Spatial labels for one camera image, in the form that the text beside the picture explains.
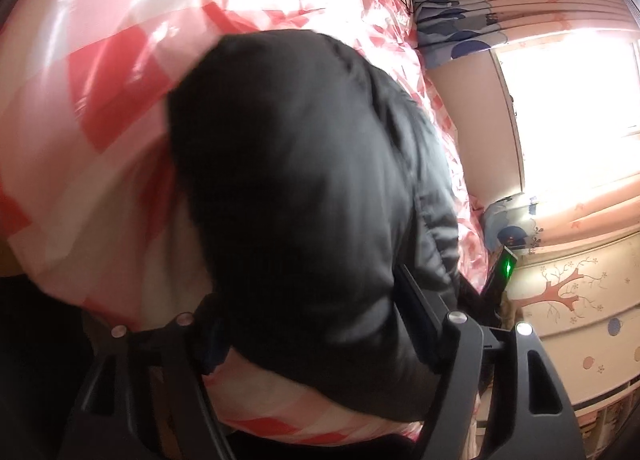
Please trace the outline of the blue patterned curtain right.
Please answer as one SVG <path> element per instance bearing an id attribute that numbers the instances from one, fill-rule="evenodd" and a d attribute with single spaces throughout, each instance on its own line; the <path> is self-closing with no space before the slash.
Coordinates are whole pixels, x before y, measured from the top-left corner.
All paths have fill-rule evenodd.
<path id="1" fill-rule="evenodd" d="M 480 218 L 486 249 L 494 252 L 505 246 L 511 251 L 533 253 L 544 232 L 536 216 L 537 201 L 527 194 L 514 194 L 494 202 Z"/>

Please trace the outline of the blue patterned curtain left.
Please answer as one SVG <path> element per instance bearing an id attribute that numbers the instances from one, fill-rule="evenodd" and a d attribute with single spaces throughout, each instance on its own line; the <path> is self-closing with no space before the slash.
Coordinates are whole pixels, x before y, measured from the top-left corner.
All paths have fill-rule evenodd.
<path id="1" fill-rule="evenodd" d="M 427 69 L 508 42 L 488 0 L 413 0 L 413 12 Z"/>

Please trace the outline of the red white checkered plastic sheet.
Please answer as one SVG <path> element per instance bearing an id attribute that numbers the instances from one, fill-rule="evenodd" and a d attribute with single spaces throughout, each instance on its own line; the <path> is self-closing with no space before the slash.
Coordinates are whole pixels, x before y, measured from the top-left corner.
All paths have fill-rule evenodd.
<path id="1" fill-rule="evenodd" d="M 18 0 L 1 30 L 1 235 L 41 290 L 108 324 L 152 330 L 194 313 L 190 351 L 233 432 L 311 446 L 415 440 L 419 423 L 360 414 L 217 354 L 228 319 L 171 160 L 165 96 L 222 36 L 276 29 L 352 46 L 432 121 L 454 181 L 460 266 L 481 284 L 487 253 L 457 130 L 400 0 Z"/>

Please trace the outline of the blue patterned curtain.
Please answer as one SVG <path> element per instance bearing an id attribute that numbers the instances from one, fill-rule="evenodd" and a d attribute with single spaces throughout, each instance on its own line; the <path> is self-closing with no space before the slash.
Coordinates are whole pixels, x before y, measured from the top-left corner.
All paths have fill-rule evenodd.
<path id="1" fill-rule="evenodd" d="M 486 249 L 494 252 L 505 246 L 511 251 L 533 253 L 544 232 L 536 216 L 537 201 L 527 194 L 514 194 L 494 202 L 480 218 Z"/>
<path id="2" fill-rule="evenodd" d="M 488 0 L 413 0 L 413 12 L 427 69 L 508 42 Z"/>

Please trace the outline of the black puffer down jacket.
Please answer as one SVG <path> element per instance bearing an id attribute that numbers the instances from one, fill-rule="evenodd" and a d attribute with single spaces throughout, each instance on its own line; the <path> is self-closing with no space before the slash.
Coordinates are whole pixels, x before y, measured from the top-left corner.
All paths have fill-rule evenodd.
<path id="1" fill-rule="evenodd" d="M 227 35 L 169 94 L 171 148 L 232 347 L 364 414 L 422 419 L 437 376 L 393 270 L 455 306 L 459 232 L 430 119 L 330 36 Z"/>

